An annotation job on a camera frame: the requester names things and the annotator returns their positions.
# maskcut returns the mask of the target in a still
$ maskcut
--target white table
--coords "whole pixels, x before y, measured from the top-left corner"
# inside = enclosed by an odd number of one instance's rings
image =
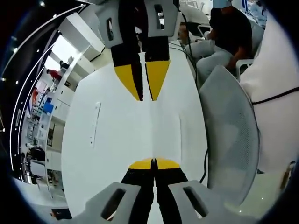
[[[189,180],[202,177],[207,143],[199,96],[184,53],[170,49],[170,55],[155,102],[146,75],[144,101],[136,101],[119,81],[112,63],[79,83],[62,144],[64,191],[73,216],[110,183],[120,182],[130,164],[138,160],[164,157],[180,163]],[[149,223],[158,219],[161,215],[154,201]]]

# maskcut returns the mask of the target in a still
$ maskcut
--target blue object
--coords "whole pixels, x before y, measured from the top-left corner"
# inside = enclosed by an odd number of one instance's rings
[[[44,111],[45,113],[52,113],[53,108],[54,108],[54,105],[53,105],[53,104],[50,104],[50,103],[48,103],[48,102],[46,102],[46,103],[43,105],[43,111]]]
[[[212,0],[213,8],[226,8],[232,5],[228,0]]]

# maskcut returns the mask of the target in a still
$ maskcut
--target white chair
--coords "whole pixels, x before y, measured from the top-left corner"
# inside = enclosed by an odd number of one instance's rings
[[[241,67],[246,65],[247,68],[252,65],[254,59],[258,56],[261,46],[262,46],[262,39],[264,30],[257,25],[255,22],[251,21],[251,29],[252,29],[252,54],[254,57],[251,59],[241,59],[237,61],[236,67],[236,78],[240,80],[240,75],[242,74]]]
[[[255,178],[260,154],[251,102],[220,65],[200,88],[199,96],[208,142],[208,188],[240,205]]]

